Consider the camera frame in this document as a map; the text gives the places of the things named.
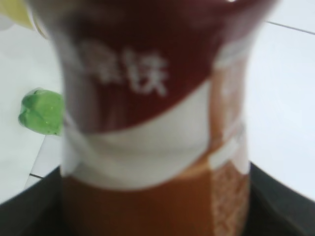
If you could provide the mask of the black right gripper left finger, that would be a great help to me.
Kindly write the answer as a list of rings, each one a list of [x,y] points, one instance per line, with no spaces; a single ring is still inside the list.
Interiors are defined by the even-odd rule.
[[[2,236],[63,236],[60,169],[0,205]]]

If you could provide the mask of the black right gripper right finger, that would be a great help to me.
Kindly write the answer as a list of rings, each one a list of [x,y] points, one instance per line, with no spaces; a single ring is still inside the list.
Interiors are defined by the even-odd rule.
[[[251,164],[250,236],[313,236],[315,203]]]

